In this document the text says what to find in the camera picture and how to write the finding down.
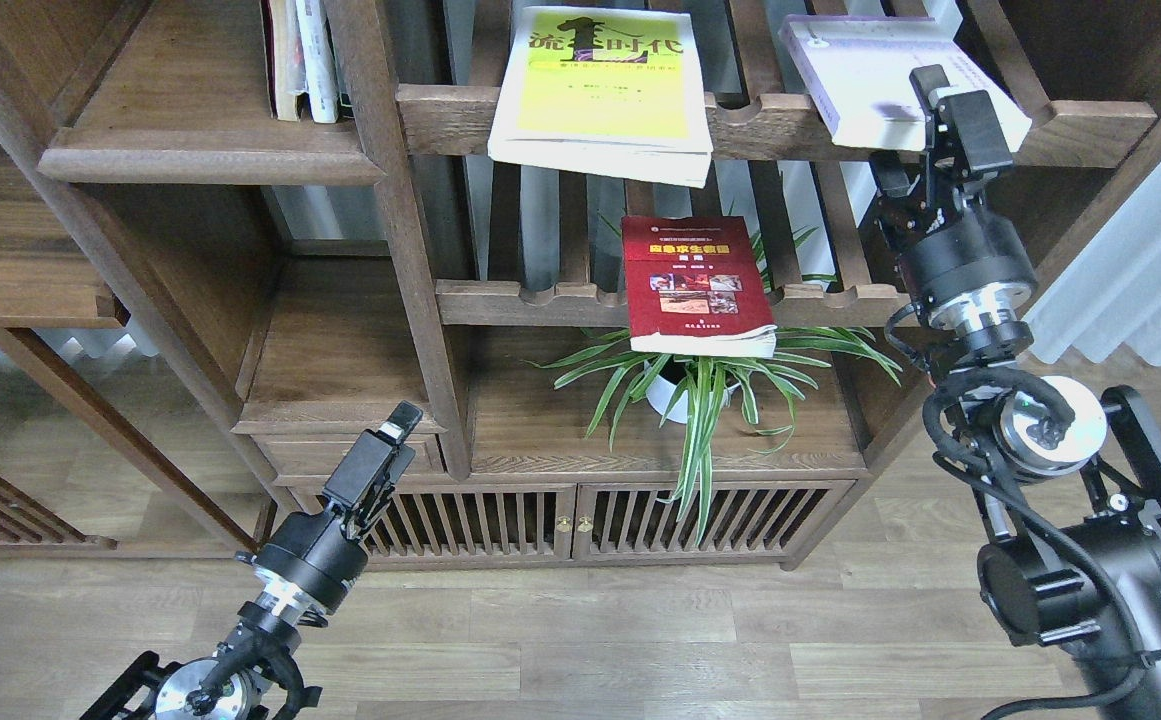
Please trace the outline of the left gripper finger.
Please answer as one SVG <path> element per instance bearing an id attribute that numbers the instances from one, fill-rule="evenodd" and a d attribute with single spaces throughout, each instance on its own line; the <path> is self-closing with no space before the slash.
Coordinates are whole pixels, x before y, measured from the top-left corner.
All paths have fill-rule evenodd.
<path id="1" fill-rule="evenodd" d="M 414 455 L 408 437 L 423 419 L 423 411 L 410 402 L 401 402 L 378 430 L 365 430 L 349 449 L 355 449 L 352 465 L 339 465 L 324 484 L 323 495 L 333 505 L 348 512 L 360 512 L 366 488 L 398 455 Z"/>
<path id="2" fill-rule="evenodd" d="M 401 482 L 402 475 L 408 471 L 412 460 L 414 455 L 394 458 L 391 465 L 380 471 L 378 477 L 373 478 L 366 488 L 365 501 L 360 503 L 360 537 L 366 537 L 391 506 L 394 489 Z"/>

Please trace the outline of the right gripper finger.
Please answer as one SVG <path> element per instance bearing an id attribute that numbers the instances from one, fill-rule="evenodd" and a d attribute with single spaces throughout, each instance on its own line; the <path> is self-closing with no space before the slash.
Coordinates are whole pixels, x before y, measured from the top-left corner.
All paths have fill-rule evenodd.
<path id="1" fill-rule="evenodd" d="M 987 91 L 956 92 L 942 65 L 913 69 L 909 79 L 926 118 L 926 177 L 987 181 L 1014 167 Z"/>
<path id="2" fill-rule="evenodd" d="M 899 151 L 874 150 L 871 152 L 871 174 L 877 190 L 886 199 L 904 199 L 913 193 L 915 179 L 906 172 Z"/>

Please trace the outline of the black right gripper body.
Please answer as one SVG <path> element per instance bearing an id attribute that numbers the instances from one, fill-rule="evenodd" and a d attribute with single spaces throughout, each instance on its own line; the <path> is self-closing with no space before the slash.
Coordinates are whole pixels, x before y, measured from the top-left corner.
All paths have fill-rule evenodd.
<path id="1" fill-rule="evenodd" d="M 1037 287 L 1014 223 L 986 204 L 993 179 L 915 177 L 913 193 L 878 193 L 877 219 L 897 255 L 922 325 L 1001 325 Z"/>

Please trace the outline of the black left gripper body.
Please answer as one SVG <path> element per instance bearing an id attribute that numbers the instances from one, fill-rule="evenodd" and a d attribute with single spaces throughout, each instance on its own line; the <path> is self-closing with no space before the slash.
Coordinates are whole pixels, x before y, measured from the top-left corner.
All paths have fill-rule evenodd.
<path id="1" fill-rule="evenodd" d="M 368 566 L 368 550 L 365 537 L 360 537 L 360 512 L 348 512 L 320 497 L 324 509 L 319 514 L 288 514 L 259 553 L 240 550 L 235 557 L 252 566 L 269 585 L 277 579 L 297 585 L 318 614 L 332 615 Z"/>

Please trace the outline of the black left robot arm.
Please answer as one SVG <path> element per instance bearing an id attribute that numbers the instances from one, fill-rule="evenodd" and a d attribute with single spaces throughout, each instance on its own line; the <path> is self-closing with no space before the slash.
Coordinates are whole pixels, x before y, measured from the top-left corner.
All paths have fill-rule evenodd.
<path id="1" fill-rule="evenodd" d="M 394 487 L 414 449 L 406 439 L 420 423 L 417 406 L 402 402 L 378 430 L 366 430 L 323 488 L 319 514 L 293 512 L 259 552 L 238 553 L 264 579 L 264 592 L 238 612 L 238 621 L 212 655 L 187 664 L 159 665 L 140 653 L 87 708 L 87 719 L 264 719 L 261 698 L 273 685 L 286 700 L 277 719 L 318 705 L 320 689 L 307 685 L 293 653 L 302 625 L 324 626 L 368 566 L 365 538 L 384 514 Z"/>

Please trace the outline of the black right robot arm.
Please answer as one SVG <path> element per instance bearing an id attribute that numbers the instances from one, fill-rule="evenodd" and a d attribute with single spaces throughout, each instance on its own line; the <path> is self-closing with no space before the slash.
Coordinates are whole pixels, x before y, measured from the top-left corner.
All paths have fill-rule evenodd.
<path id="1" fill-rule="evenodd" d="M 1069 653 L 1088 687 L 990 717 L 1161 719 L 1161 430 L 1133 388 L 1093 395 L 1016 363 L 1032 341 L 1016 310 L 1037 279 L 1014 224 L 985 201 L 1014 164 L 991 96 L 952 87 L 938 65 L 910 82 L 923 168 L 909 177 L 896 152 L 873 152 L 878 223 L 913 298 L 903 314 L 947 340 L 920 350 L 886 336 L 933 383 L 922 419 L 935 461 L 976 496 L 983 602 L 1015 646 Z"/>

